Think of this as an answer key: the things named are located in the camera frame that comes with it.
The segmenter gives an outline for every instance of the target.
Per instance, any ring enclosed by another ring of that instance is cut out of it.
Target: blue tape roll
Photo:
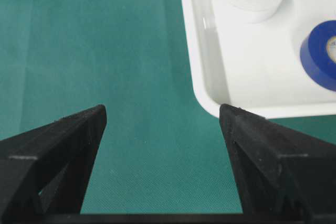
[[[319,85],[336,91],[336,20],[324,22],[301,46],[300,58],[306,73]]]

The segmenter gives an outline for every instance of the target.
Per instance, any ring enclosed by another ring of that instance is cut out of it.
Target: black plastic part
[[[0,223],[78,214],[107,118],[100,105],[0,142]]]
[[[220,124],[245,214],[336,223],[336,146],[222,105]]]
[[[336,223],[336,146],[222,105],[244,214],[81,215],[105,107],[0,142],[0,224]]]

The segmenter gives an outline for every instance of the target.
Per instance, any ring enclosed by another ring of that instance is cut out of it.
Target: green mat
[[[102,103],[82,212],[240,212],[197,103],[181,0],[0,0],[0,139]],[[276,120],[336,142],[335,117]]]

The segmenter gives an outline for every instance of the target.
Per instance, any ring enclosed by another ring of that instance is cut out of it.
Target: white tray
[[[194,93],[207,112],[218,117],[227,103],[266,118],[336,114],[336,92],[312,81],[299,56],[311,30],[336,19],[334,0],[284,0],[248,25],[225,19],[219,0],[182,4]]]

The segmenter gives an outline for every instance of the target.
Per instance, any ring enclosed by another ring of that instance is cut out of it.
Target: tape core
[[[336,63],[336,36],[328,40],[326,48],[329,58]]]

